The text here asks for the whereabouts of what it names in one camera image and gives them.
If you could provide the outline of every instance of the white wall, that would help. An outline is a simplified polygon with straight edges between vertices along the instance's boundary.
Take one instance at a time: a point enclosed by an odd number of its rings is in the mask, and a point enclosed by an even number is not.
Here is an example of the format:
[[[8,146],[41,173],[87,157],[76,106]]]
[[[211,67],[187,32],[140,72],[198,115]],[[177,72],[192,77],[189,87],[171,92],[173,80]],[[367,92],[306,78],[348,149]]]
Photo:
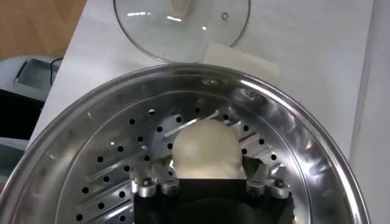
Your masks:
[[[390,1],[376,0],[350,164],[374,224],[390,223]]]

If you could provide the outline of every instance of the metal bracket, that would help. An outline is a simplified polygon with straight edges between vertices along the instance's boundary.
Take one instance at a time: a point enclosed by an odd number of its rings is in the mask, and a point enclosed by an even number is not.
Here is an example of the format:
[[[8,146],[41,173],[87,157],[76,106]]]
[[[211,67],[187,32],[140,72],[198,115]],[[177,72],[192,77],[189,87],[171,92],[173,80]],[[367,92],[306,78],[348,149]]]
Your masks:
[[[279,167],[277,174],[271,176],[267,165],[259,159],[243,157],[243,167],[247,175],[246,191],[252,197],[259,197],[264,194],[264,190],[269,188],[271,195],[275,198],[287,198],[289,187],[285,182],[286,167]]]
[[[133,194],[143,198],[153,197],[157,191],[157,185],[161,186],[161,192],[168,196],[179,193],[179,180],[175,175],[168,174],[171,158],[158,159],[152,167],[145,164],[133,166],[130,172],[130,188]]]

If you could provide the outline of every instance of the pot lid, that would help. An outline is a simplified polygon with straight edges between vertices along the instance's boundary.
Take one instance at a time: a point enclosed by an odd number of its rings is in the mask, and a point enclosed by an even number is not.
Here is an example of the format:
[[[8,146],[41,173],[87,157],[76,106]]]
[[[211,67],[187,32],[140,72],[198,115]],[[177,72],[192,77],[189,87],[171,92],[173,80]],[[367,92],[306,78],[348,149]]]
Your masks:
[[[161,61],[201,61],[209,42],[234,46],[249,17],[250,0],[115,0],[129,40]]]

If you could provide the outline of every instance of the white table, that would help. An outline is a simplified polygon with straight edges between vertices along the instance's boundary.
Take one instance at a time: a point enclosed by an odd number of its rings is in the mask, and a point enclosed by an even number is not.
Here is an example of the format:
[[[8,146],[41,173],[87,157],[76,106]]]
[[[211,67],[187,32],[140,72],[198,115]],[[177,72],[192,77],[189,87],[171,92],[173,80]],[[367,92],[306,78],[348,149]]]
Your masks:
[[[372,0],[252,0],[237,49],[278,64],[279,87],[349,157]],[[160,62],[123,34],[111,0],[88,0],[31,137],[100,84]]]

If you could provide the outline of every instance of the dough ball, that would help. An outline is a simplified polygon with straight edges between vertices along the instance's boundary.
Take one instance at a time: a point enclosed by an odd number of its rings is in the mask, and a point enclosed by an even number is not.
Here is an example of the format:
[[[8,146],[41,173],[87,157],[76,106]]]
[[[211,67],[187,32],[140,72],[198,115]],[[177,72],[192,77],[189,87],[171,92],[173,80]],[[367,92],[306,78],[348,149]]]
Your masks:
[[[241,150],[234,131],[216,120],[202,120],[184,128],[172,150],[179,178],[236,178]]]

